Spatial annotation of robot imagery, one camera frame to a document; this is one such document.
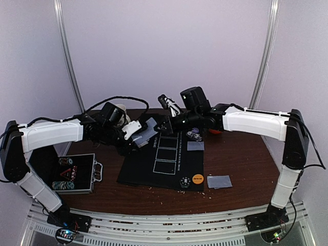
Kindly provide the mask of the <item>white poker chip stack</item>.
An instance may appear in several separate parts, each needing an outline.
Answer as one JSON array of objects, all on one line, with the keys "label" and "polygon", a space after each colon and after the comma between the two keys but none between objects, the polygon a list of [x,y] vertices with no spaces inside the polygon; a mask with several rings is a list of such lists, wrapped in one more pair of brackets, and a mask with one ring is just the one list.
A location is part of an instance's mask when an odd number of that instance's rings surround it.
[{"label": "white poker chip stack", "polygon": [[196,133],[194,131],[188,131],[186,136],[192,141],[202,141],[202,136],[200,133]]}]

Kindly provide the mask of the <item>dark green chip stack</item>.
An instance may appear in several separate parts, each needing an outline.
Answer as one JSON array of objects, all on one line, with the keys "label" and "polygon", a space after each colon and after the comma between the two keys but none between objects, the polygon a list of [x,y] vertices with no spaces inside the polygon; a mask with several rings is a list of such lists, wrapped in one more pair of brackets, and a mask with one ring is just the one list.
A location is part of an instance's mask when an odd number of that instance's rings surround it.
[{"label": "dark green chip stack", "polygon": [[189,177],[185,176],[179,180],[179,184],[182,189],[187,189],[191,184],[191,180]]}]

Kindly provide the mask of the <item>orange big blind button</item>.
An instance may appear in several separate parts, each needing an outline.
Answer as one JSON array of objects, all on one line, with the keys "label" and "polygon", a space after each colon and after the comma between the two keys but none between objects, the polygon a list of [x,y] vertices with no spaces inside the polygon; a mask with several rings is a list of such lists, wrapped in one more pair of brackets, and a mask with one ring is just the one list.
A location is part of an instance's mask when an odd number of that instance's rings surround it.
[{"label": "orange big blind button", "polygon": [[204,182],[204,176],[202,174],[195,174],[192,177],[192,182],[194,184],[200,185],[200,184],[202,184]]}]

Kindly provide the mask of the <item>grey playing card deck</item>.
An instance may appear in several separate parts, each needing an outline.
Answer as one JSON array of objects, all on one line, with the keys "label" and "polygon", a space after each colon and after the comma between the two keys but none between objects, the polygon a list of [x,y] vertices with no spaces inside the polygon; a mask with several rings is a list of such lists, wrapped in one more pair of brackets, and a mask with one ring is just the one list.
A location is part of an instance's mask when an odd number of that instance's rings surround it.
[{"label": "grey playing card deck", "polygon": [[133,134],[131,136],[131,138],[132,138],[132,141],[135,143],[135,145],[138,148],[141,148],[141,147],[147,145],[149,142],[148,138],[142,137],[141,135],[138,135],[138,134],[137,135]]}]

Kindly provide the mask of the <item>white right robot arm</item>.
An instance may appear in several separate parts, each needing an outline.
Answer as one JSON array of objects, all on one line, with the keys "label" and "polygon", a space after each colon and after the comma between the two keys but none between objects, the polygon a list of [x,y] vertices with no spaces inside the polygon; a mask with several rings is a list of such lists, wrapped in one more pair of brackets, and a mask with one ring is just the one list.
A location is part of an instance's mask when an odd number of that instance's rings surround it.
[{"label": "white right robot arm", "polygon": [[314,139],[297,109],[290,112],[269,112],[241,107],[234,103],[211,106],[201,87],[191,87],[181,92],[185,111],[166,95],[158,97],[171,115],[159,123],[161,132],[172,134],[193,127],[220,132],[244,132],[280,141],[283,145],[280,174],[272,199],[263,213],[247,216],[249,226],[275,226],[286,215],[286,205],[298,188],[307,165],[309,144]]}]

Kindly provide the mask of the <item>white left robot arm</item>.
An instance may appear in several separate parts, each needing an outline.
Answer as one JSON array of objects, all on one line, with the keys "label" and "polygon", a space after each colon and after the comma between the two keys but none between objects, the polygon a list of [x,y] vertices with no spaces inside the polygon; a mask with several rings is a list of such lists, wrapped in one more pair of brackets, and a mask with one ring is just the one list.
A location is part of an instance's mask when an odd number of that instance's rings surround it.
[{"label": "white left robot arm", "polygon": [[17,184],[43,205],[56,222],[68,228],[74,217],[51,187],[59,167],[55,145],[92,141],[114,146],[120,155],[125,155],[133,150],[131,137],[140,129],[138,120],[128,122],[125,111],[109,102],[94,115],[85,112],[61,120],[40,117],[28,124],[11,120],[1,135],[5,182]]}]

